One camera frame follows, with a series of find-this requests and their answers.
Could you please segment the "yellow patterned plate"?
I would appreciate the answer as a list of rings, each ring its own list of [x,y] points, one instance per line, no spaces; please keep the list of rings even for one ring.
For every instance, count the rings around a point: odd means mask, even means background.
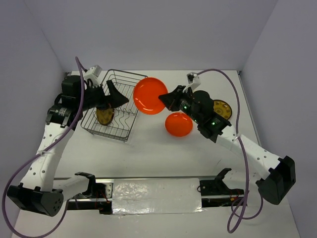
[[[226,120],[229,120],[232,117],[232,108],[225,101],[214,100],[213,103],[213,109],[218,115],[222,116]]]
[[[108,108],[106,110],[96,109],[96,117],[101,125],[109,125],[114,117],[114,109]]]

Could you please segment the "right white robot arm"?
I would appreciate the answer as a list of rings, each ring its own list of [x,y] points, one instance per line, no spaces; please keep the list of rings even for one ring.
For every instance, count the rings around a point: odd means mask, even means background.
[[[185,92],[183,89],[177,86],[158,98],[168,110],[182,111],[189,116],[202,136],[238,157],[246,157],[260,175],[256,185],[262,198],[271,204],[280,204],[296,182],[294,160],[288,156],[281,158],[238,134],[227,119],[214,111],[214,102],[206,91]]]

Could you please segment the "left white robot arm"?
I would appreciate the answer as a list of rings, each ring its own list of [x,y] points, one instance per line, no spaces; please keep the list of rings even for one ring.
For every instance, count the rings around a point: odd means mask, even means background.
[[[79,75],[65,77],[62,92],[49,108],[45,132],[36,160],[18,186],[11,185],[7,196],[22,210],[55,216],[63,202],[82,194],[87,198],[97,193],[96,177],[77,172],[58,186],[53,185],[56,169],[64,149],[72,137],[83,112],[88,109],[115,109],[129,102],[115,87],[106,81],[108,94],[101,84],[82,81]]]

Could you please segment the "silver foil base rail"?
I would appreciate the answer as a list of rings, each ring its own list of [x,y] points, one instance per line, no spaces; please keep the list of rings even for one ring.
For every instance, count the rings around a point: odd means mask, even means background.
[[[77,195],[67,209],[104,215],[189,214],[208,207],[229,207],[244,197],[223,177],[100,180],[91,196]]]

